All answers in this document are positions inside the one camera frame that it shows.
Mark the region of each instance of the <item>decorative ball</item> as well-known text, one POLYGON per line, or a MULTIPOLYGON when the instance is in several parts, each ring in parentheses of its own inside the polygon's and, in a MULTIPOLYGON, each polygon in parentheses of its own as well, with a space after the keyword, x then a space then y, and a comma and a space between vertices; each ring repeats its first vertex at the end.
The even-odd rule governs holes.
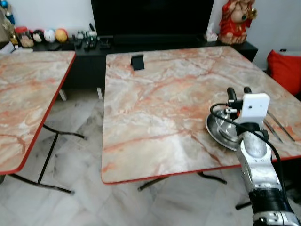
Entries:
POLYGON ((55 31, 52 29, 44 31, 44 38, 50 43, 55 42, 55 31))
POLYGON ((2 0, 2 1, 0 2, 0 5, 1 5, 3 8, 7 8, 7 7, 8 7, 8 2, 5 1, 5 0, 2 0))
POLYGON ((67 32, 64 29, 57 29, 55 37, 59 42, 66 42, 68 40, 67 32))
POLYGON ((44 32, 41 31, 41 30, 35 30, 33 33, 32 33, 32 38, 35 42, 37 43, 41 43, 41 42, 44 42, 45 41, 45 38, 44 38, 44 32))

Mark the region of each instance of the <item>utensil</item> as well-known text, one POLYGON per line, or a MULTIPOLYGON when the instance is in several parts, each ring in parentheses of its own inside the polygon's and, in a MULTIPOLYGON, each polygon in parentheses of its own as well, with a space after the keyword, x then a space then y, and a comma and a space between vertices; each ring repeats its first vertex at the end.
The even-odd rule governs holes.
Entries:
POLYGON ((292 138, 292 136, 286 131, 286 129, 281 125, 281 123, 276 119, 276 117, 275 117, 270 111, 268 111, 268 115, 271 116, 271 118, 278 124, 278 126, 283 130, 283 132, 286 133, 287 136, 288 136, 293 142, 295 142, 295 139, 292 138))
POLYGON ((276 133, 276 131, 273 129, 273 127, 269 124, 268 121, 266 121, 265 119, 263 120, 263 123, 269 128, 269 130, 271 131, 271 133, 281 142, 283 143, 283 141, 280 139, 280 137, 278 136, 278 134, 276 133))

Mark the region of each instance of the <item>red statue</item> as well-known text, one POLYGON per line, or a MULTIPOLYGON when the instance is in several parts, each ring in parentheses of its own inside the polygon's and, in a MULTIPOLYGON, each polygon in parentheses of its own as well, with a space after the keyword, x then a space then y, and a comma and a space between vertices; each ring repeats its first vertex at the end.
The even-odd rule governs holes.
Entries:
POLYGON ((229 0, 222 7, 221 32, 219 40, 226 44, 239 44, 246 40, 246 27, 257 16, 252 8, 255 0, 229 0))

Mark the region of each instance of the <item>television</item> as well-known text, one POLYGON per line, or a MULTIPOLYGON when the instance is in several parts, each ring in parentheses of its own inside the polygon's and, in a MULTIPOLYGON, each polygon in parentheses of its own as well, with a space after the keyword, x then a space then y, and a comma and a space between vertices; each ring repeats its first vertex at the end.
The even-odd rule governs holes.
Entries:
POLYGON ((206 33, 214 0, 91 0, 97 35, 185 36, 206 33))

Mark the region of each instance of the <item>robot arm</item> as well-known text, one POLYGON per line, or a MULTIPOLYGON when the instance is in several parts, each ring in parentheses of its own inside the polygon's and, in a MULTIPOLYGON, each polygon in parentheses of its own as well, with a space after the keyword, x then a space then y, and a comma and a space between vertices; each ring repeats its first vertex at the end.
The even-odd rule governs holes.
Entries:
POLYGON ((253 225, 301 226, 271 163, 272 149, 267 144, 267 132, 262 128, 269 96, 252 94, 249 88, 245 88, 243 99, 236 100, 234 89, 228 88, 227 92, 229 100, 226 113, 232 119, 232 122, 228 122, 236 124, 237 157, 252 204, 253 225))
POLYGON ((254 226, 299 226, 271 163, 271 148, 247 131, 239 135, 237 156, 252 203, 254 226))

